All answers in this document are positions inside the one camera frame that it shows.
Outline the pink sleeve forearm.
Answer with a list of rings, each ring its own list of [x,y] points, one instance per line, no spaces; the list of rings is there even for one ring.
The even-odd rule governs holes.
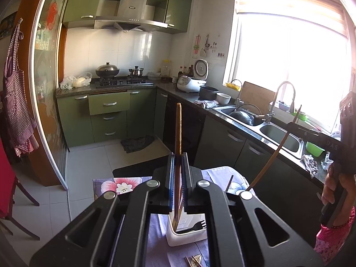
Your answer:
[[[340,251],[351,231],[351,227],[354,221],[355,207],[352,208],[347,223],[331,228],[321,225],[321,229],[316,235],[316,244],[314,250],[321,256],[325,266]]]

